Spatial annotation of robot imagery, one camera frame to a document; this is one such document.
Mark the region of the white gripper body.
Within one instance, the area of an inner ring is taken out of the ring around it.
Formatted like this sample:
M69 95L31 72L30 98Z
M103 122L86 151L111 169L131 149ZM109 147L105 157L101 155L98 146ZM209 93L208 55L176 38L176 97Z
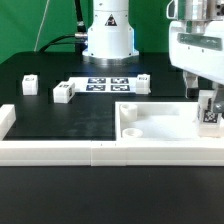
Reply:
M186 23L172 21L169 27L171 64L224 85L224 21L206 24L204 34L186 33Z

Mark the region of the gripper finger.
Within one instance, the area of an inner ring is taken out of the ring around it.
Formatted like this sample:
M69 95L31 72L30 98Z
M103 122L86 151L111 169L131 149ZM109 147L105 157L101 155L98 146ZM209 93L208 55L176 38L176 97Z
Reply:
M212 111L224 113L224 85L218 84L212 96Z
M185 96L187 98L195 98L198 96L198 76L190 72L183 72L183 81L185 85Z

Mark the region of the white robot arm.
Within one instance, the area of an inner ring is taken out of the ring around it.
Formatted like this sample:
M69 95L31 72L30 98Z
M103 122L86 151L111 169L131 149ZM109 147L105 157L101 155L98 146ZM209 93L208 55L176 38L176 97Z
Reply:
M128 21L129 0L93 0L93 23L87 32L83 59L122 64L139 56ZM169 58L183 70L186 92L197 78L215 83L209 109L224 113L224 0L171 0L166 8Z

